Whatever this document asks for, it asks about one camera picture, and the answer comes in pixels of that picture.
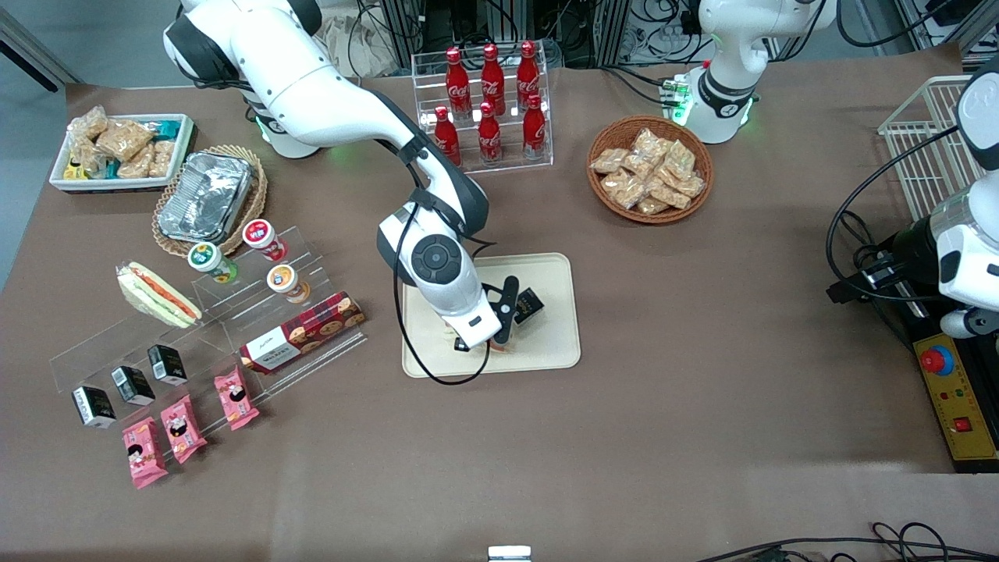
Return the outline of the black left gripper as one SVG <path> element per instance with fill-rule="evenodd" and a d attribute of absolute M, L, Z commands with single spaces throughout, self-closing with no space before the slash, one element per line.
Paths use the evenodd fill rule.
<path fill-rule="evenodd" d="M 871 288 L 895 286 L 900 282 L 900 275 L 909 282 L 935 286 L 939 281 L 936 248 L 930 217 L 925 216 L 894 234 L 889 242 L 890 251 L 861 248 L 861 276 Z M 827 287 L 827 297 L 835 304 L 867 302 L 868 290 L 867 284 L 855 279 L 841 280 Z"/>

